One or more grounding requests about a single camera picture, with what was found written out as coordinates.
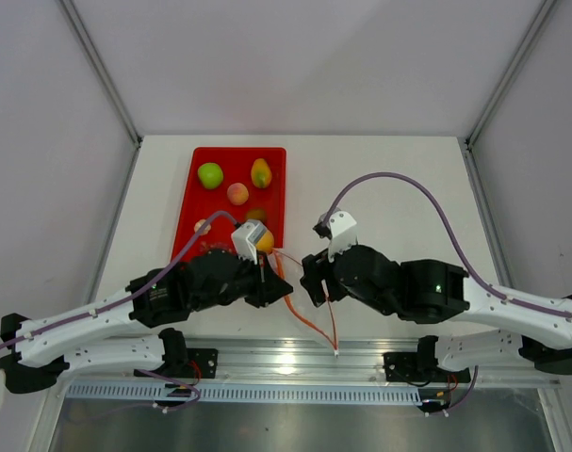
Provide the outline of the orange yellow fruit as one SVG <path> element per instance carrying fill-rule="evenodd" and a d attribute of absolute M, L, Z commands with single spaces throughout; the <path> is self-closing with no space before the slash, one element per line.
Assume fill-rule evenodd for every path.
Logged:
<path fill-rule="evenodd" d="M 257 240 L 255 247 L 258 251 L 270 254 L 274 248 L 274 236 L 268 229 Z"/>

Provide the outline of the clear zip top bag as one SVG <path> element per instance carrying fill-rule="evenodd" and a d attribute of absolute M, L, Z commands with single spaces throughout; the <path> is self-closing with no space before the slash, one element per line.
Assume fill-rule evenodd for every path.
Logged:
<path fill-rule="evenodd" d="M 283 249 L 274 249 L 270 255 L 272 268 L 293 287 L 283 298 L 288 323 L 302 339 L 310 340 L 328 350 L 335 359 L 340 356 L 335 310 L 330 301 L 315 306 L 301 285 L 302 263 Z"/>

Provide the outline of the garlic bulb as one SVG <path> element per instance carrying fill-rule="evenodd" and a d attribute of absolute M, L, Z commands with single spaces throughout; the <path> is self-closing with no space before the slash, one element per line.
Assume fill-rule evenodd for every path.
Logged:
<path fill-rule="evenodd" d="M 194 225 L 194 232 L 200 233 L 200 235 L 206 235 L 210 232 L 211 225 L 206 223 L 206 219 L 202 218 L 198 220 Z"/>

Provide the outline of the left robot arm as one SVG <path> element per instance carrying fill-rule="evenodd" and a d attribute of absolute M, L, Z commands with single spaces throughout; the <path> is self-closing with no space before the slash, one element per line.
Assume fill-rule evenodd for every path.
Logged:
<path fill-rule="evenodd" d="M 40 320 L 4 316 L 1 337 L 9 353 L 0 358 L 0 370 L 6 388 L 16 395 L 46 390 L 82 373 L 191 378 L 195 371 L 186 340 L 174 324 L 239 299 L 266 308 L 292 291 L 266 254 L 250 261 L 211 250 L 167 274 L 152 270 L 89 307 Z"/>

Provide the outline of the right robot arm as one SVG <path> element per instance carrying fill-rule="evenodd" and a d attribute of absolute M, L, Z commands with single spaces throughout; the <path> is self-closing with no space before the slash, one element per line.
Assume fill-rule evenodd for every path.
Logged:
<path fill-rule="evenodd" d="M 507 360 L 572 376 L 572 297 L 544 299 L 481 285 L 460 266 L 431 259 L 397 263 L 365 245 L 336 255 L 310 254 L 302 271 L 301 285 L 316 306 L 349 297 L 418 325 L 451 321 L 489 327 L 484 333 L 420 338 L 414 367 L 424 379 Z"/>

